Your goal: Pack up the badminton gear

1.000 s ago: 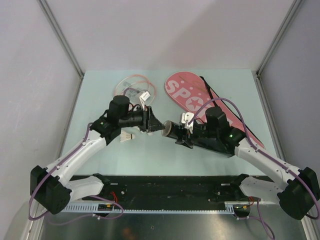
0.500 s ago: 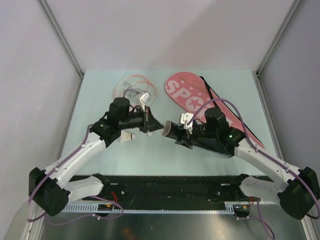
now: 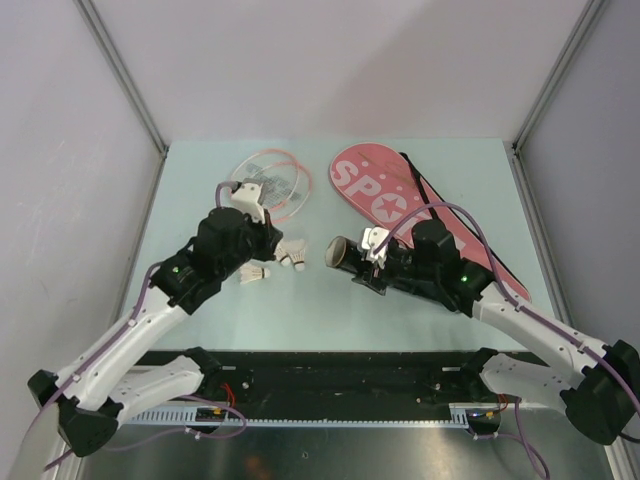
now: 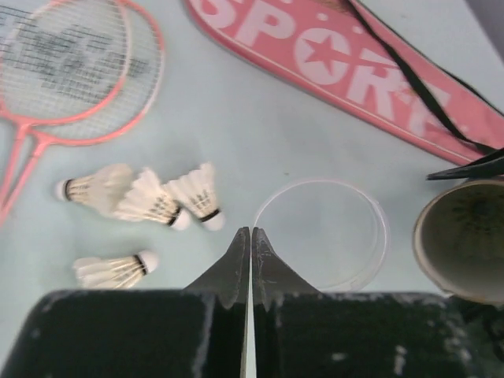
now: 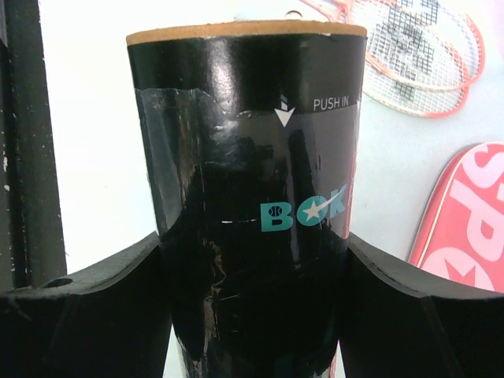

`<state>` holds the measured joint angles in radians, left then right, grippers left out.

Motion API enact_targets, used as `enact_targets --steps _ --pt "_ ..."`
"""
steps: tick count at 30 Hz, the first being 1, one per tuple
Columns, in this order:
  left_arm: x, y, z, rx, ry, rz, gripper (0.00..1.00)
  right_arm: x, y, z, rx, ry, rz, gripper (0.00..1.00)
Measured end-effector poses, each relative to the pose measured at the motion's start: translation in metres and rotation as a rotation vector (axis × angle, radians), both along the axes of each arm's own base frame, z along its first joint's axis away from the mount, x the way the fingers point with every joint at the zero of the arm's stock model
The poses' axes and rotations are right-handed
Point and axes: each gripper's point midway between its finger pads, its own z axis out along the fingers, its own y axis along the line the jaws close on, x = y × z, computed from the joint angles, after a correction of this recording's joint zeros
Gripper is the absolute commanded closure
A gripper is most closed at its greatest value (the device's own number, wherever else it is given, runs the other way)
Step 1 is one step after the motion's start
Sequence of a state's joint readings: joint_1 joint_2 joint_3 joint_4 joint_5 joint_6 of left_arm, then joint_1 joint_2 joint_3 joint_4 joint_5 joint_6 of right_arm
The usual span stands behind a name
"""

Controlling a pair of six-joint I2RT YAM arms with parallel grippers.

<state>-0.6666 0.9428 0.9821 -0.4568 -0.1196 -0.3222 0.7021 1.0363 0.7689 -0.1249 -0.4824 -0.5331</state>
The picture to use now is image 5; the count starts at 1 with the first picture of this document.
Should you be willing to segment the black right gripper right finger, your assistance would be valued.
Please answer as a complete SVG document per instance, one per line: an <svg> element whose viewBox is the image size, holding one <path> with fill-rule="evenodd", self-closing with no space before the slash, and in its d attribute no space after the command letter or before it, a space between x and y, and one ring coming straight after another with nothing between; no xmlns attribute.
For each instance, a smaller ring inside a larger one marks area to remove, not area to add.
<svg viewBox="0 0 504 378"><path fill-rule="evenodd" d="M349 238L340 345L348 377L503 375L503 296Z"/></svg>

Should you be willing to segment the black shuttlecock tube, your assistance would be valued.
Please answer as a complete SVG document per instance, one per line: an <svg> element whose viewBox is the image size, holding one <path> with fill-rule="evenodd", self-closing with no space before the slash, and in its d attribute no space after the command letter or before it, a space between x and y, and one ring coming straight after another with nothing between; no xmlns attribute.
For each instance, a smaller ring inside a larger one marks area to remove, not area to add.
<svg viewBox="0 0 504 378"><path fill-rule="evenodd" d="M188 377L329 377L366 30L254 20L127 38Z"/></svg>

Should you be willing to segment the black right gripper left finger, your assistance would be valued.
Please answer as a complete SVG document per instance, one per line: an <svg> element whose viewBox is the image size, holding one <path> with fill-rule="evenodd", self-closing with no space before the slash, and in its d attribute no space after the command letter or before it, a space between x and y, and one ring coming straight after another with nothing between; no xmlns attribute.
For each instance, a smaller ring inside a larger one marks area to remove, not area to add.
<svg viewBox="0 0 504 378"><path fill-rule="evenodd" d="M3 377L161 377L171 318L158 235L1 294Z"/></svg>

